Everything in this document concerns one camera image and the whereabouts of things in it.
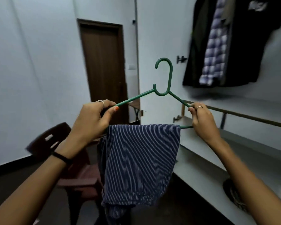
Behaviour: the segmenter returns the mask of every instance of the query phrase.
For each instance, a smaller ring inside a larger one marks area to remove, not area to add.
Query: door
[[[91,101],[127,99],[121,25],[79,20]],[[111,124],[128,124],[128,105],[122,105]]]

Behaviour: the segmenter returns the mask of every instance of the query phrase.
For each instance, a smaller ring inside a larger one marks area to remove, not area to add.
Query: black wristband
[[[73,163],[73,161],[71,159],[68,159],[67,157],[64,157],[61,154],[58,154],[57,152],[53,151],[51,152],[51,155],[61,159],[62,161],[64,161],[66,164],[71,165]]]

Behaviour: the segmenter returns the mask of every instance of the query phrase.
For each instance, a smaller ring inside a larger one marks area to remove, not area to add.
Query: dark floor
[[[89,150],[90,160],[96,161],[95,150]],[[35,170],[29,166],[0,176],[0,204]],[[93,202],[86,202],[80,211],[77,225],[93,224],[98,216]],[[38,225],[68,225],[69,209],[65,190],[55,188],[39,217]],[[232,223],[215,210],[193,189],[173,175],[167,192],[153,207],[136,207],[132,210],[132,224],[184,225]]]

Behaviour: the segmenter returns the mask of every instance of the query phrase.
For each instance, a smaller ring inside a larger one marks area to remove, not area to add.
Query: silver ring
[[[103,103],[103,108],[105,107],[105,104],[102,100],[98,100],[98,102],[102,102]]]

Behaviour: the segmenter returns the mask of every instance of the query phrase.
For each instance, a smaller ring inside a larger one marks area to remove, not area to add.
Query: red plastic chair
[[[37,159],[44,160],[69,135],[70,131],[71,128],[67,123],[58,124],[38,136],[26,149]],[[95,147],[97,142],[94,141],[89,146]],[[98,165],[90,165],[85,148],[61,175],[57,186],[64,188],[67,192],[71,225],[76,225],[82,204],[89,200],[94,200],[99,210],[99,218],[95,224],[107,224],[105,211],[101,206],[102,183]]]

